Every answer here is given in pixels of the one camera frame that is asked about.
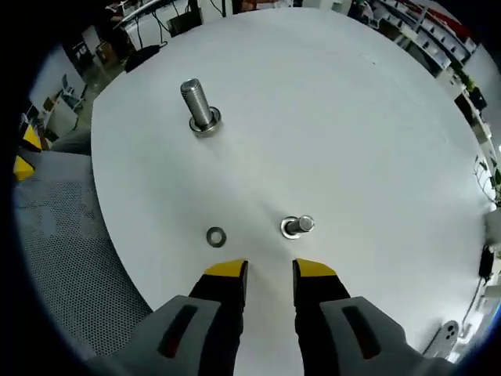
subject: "cable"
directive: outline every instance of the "cable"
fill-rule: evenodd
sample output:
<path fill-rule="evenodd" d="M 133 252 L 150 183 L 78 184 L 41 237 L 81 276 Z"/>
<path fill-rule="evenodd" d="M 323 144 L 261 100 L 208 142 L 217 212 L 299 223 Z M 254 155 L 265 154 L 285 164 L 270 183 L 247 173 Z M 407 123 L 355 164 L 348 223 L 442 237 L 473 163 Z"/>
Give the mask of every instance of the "cable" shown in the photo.
<path fill-rule="evenodd" d="M 156 11 L 153 11 L 152 15 L 153 15 L 153 18 L 155 20 L 157 20 L 158 29 L 160 30 L 160 47 L 164 47 L 167 44 L 167 42 L 164 42 L 164 32 L 162 31 L 162 24 L 161 24 L 160 20 L 158 20 L 158 18 L 157 18 Z"/>
<path fill-rule="evenodd" d="M 139 33 L 139 17 L 135 18 L 135 26 L 138 29 L 139 44 L 141 45 L 142 49 L 142 39 L 141 39 L 141 34 Z"/>
<path fill-rule="evenodd" d="M 171 4 L 172 4 L 172 6 L 174 6 L 174 9 L 175 9 L 175 14 L 177 14 L 177 15 L 178 15 L 178 17 L 179 17 L 179 12 L 178 12 L 178 9 L 175 7 L 175 3 L 174 3 L 174 2 L 172 2 Z"/>
<path fill-rule="evenodd" d="M 169 33 L 169 35 L 172 37 L 171 31 L 164 26 L 164 24 L 158 19 L 157 11 L 153 11 L 152 13 L 153 18 L 157 20 L 158 27 L 160 29 L 160 47 L 164 47 L 168 42 L 164 41 L 164 33 L 162 32 L 162 28 L 166 30 L 166 32 Z"/>
<path fill-rule="evenodd" d="M 223 17 L 222 11 L 214 4 L 214 2 L 212 0 L 209 0 L 209 1 L 211 2 L 212 6 L 214 6 L 218 10 L 219 14 L 221 14 L 221 17 Z"/>
<path fill-rule="evenodd" d="M 467 320 L 468 315 L 470 314 L 471 307 L 473 307 L 473 304 L 475 303 L 475 300 L 477 300 L 477 295 L 478 292 L 480 291 L 480 285 L 482 283 L 482 278 L 478 280 L 478 285 L 477 285 L 477 290 L 475 290 L 475 294 L 473 295 L 473 299 L 471 299 L 470 306 L 467 309 L 466 314 L 463 317 L 463 321 L 461 322 L 461 327 L 464 328 L 464 322 Z"/>

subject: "shelf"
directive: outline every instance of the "shelf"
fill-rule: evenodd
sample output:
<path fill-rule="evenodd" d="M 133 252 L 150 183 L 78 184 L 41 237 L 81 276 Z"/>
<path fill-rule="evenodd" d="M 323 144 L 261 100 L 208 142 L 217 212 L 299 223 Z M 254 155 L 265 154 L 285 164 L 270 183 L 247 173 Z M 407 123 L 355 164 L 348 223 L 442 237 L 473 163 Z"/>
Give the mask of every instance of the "shelf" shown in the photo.
<path fill-rule="evenodd" d="M 401 17 L 402 21 L 407 24 L 407 26 L 414 28 L 414 25 L 416 24 L 417 20 L 414 19 L 414 17 L 411 17 L 407 13 L 404 13 L 400 9 L 398 9 L 396 6 L 390 5 L 386 3 L 384 0 L 377 0 L 381 5 L 383 5 L 390 13 L 392 13 L 396 17 Z"/>
<path fill-rule="evenodd" d="M 464 48 L 464 50 L 467 52 L 467 54 L 468 54 L 468 55 L 471 55 L 471 54 L 472 54 L 472 52 L 470 52 L 470 51 L 468 50 L 468 48 L 466 47 L 466 45 L 464 44 L 464 42 L 463 42 L 461 39 L 459 39 L 459 38 L 457 37 L 456 33 L 455 33 L 453 30 L 451 30 L 451 28 L 450 28 L 449 26 L 447 26 L 447 25 L 445 25 L 444 23 L 442 23 L 442 22 L 441 22 L 441 21 L 440 21 L 437 17 L 435 17 L 432 13 L 427 12 L 427 15 L 428 15 L 428 16 L 430 16 L 430 18 L 431 18 L 431 19 L 433 19 L 433 21 L 434 21 L 434 22 L 435 22 L 435 23 L 436 23 L 439 27 L 441 27 L 441 28 L 442 28 L 443 30 L 445 30 L 445 31 L 446 31 L 446 32 L 447 32 L 450 36 L 452 36 L 452 37 L 456 40 L 456 42 L 458 42 L 458 43 L 461 45 L 461 47 L 463 47 L 463 48 Z"/>
<path fill-rule="evenodd" d="M 418 49 L 420 49 L 423 53 L 425 53 L 430 59 L 432 59 L 434 61 L 434 63 L 436 63 L 442 70 L 446 70 L 449 65 L 447 65 L 447 67 L 444 67 L 444 63 L 442 61 L 438 61 L 437 60 L 437 57 L 434 56 L 434 55 L 431 55 L 422 45 L 418 45 L 417 43 L 414 42 L 414 45 L 416 45 L 416 47 Z"/>
<path fill-rule="evenodd" d="M 426 33 L 426 34 L 427 34 L 427 35 L 431 38 L 431 40 L 432 40 L 435 44 L 437 44 L 437 45 L 439 45 L 439 46 L 440 46 L 441 50 L 442 50 L 443 52 L 445 52 L 445 54 L 447 55 L 447 57 L 448 57 L 451 61 L 453 61 L 453 62 L 455 62 L 455 63 L 458 63 L 461 67 L 464 67 L 463 62 L 462 62 L 461 60 L 459 60 L 459 59 L 458 59 L 458 58 L 454 55 L 454 53 L 453 53 L 450 49 L 448 49 L 447 47 L 445 47 L 445 46 L 444 46 L 444 44 L 442 43 L 442 41 L 440 41 L 440 40 L 436 37 L 436 35 L 434 35 L 431 31 L 429 31 L 428 29 L 426 29 L 426 28 L 424 28 L 424 27 L 422 27 L 422 29 L 423 29 L 423 31 L 424 31 L 424 32 L 425 32 L 425 33 Z"/>

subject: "desk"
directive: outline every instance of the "desk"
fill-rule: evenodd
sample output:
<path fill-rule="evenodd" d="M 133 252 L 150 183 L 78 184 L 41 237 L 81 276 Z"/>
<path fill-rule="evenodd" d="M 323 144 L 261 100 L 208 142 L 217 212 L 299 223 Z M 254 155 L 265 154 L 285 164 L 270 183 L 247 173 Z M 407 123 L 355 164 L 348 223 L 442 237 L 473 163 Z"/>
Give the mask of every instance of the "desk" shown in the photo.
<path fill-rule="evenodd" d="M 449 97 L 454 100 L 459 94 L 463 92 L 463 84 L 460 80 L 454 77 L 454 70 L 449 67 L 437 76 L 437 82 L 447 92 Z"/>
<path fill-rule="evenodd" d="M 222 112 L 212 138 L 189 129 L 179 86 L 192 77 Z M 333 267 L 416 349 L 460 322 L 484 242 L 480 152 L 409 54 L 317 9 L 243 13 L 173 38 L 107 86 L 92 114 L 103 218 L 152 309 L 188 294 L 211 264 L 249 259 L 235 369 L 246 376 L 303 375 L 296 257 Z M 303 214 L 315 229 L 287 240 L 280 221 Z M 227 234 L 222 248 L 206 242 L 212 226 Z"/>
<path fill-rule="evenodd" d="M 64 137 L 75 129 L 77 119 L 78 116 L 59 94 L 52 109 L 45 113 L 43 125 L 44 128 L 54 132 L 56 136 Z"/>
<path fill-rule="evenodd" d="M 157 8 L 157 3 L 160 2 L 161 0 L 147 0 L 146 2 L 143 2 L 141 6 L 139 6 L 137 9 L 132 10 L 128 15 L 126 15 L 122 21 L 120 21 L 115 27 L 120 27 L 130 20 L 133 20 L 137 16 L 141 16 L 144 12 L 147 12 L 148 9 L 153 9 Z"/>
<path fill-rule="evenodd" d="M 470 95 L 468 94 L 466 89 L 463 90 L 461 96 L 463 96 L 463 98 L 470 105 L 471 114 L 474 119 L 474 123 L 471 125 L 471 128 L 475 134 L 475 137 L 477 137 L 478 143 L 480 143 L 480 148 L 485 155 L 485 160 L 487 161 L 489 171 L 491 172 L 491 174 L 494 174 L 494 171 L 496 169 L 492 164 L 492 159 L 497 161 L 498 158 L 496 157 L 497 152 L 491 140 L 492 133 L 490 125 L 481 118 L 480 111 L 477 109 L 477 107 L 475 107 L 473 102 L 471 102 Z"/>
<path fill-rule="evenodd" d="M 232 15 L 232 3 L 230 0 L 226 1 L 226 12 L 228 16 Z M 222 18 L 219 11 L 211 4 L 209 0 L 199 0 L 200 7 L 200 17 L 202 18 L 203 24 L 208 24 Z M 185 8 L 188 5 L 188 0 L 175 0 L 173 4 L 176 6 L 178 13 L 183 14 Z M 220 9 L 222 7 L 222 0 L 214 0 L 214 4 Z M 170 5 L 164 6 L 157 10 L 158 19 L 168 27 L 168 21 L 175 18 L 178 13 L 175 11 L 172 3 Z M 138 23 L 134 21 L 129 21 L 125 24 L 124 30 L 127 32 L 129 38 L 135 49 L 141 48 L 141 42 L 139 41 L 139 33 L 141 34 L 142 46 L 146 47 L 148 45 L 159 45 L 160 44 L 160 29 L 157 20 L 153 17 L 153 14 L 149 13 L 144 16 L 139 17 Z M 162 30 L 163 40 L 170 41 L 171 36 L 166 30 Z"/>

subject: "white wall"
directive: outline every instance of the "white wall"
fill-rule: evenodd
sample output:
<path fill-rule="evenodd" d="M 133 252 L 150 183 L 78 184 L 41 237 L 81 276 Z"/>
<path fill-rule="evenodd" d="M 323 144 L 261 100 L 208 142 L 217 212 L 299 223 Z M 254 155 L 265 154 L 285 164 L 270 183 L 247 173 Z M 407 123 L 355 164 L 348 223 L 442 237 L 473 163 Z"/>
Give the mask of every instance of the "white wall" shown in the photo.
<path fill-rule="evenodd" d="M 83 37 L 88 50 L 92 55 L 95 55 L 97 46 L 101 43 L 96 33 L 96 28 L 94 26 L 89 26 L 83 33 L 81 33 L 81 36 Z"/>
<path fill-rule="evenodd" d="M 222 9 L 222 0 L 212 1 L 219 9 Z M 225 0 L 225 4 L 226 16 L 229 17 L 233 14 L 233 5 L 231 0 Z M 209 22 L 213 22 L 222 18 L 221 13 L 219 13 L 219 11 L 214 6 L 212 6 L 209 0 L 198 0 L 198 5 L 202 13 L 203 24 L 208 24 Z"/>
<path fill-rule="evenodd" d="M 491 125 L 492 143 L 499 156 L 499 145 L 501 145 L 501 74 L 483 45 L 479 45 L 467 61 L 464 71 L 485 97 L 487 107 L 482 111 L 482 115 Z"/>
<path fill-rule="evenodd" d="M 351 0 L 344 0 L 338 6 L 339 13 L 348 14 L 351 7 Z M 332 10 L 333 0 L 303 0 L 303 8 L 318 8 L 322 10 Z"/>
<path fill-rule="evenodd" d="M 80 96 L 85 88 L 77 70 L 71 63 L 61 45 L 58 45 L 42 64 L 38 76 L 30 90 L 29 98 L 39 111 L 47 97 L 54 96 L 63 87 L 63 75 L 67 75 L 68 84 L 75 88 L 75 95 Z"/>

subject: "gray mesh surface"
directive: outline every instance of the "gray mesh surface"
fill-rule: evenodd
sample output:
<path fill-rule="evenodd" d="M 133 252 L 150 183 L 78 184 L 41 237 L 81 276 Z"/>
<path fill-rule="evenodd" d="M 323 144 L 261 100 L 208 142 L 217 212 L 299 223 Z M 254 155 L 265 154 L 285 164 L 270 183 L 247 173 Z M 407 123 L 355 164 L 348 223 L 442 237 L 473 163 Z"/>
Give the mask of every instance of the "gray mesh surface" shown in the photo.
<path fill-rule="evenodd" d="M 36 158 L 36 172 L 15 189 L 16 220 L 35 284 L 81 353 L 89 346 L 96 355 L 115 353 L 151 309 L 106 231 L 91 159 L 55 152 Z"/>

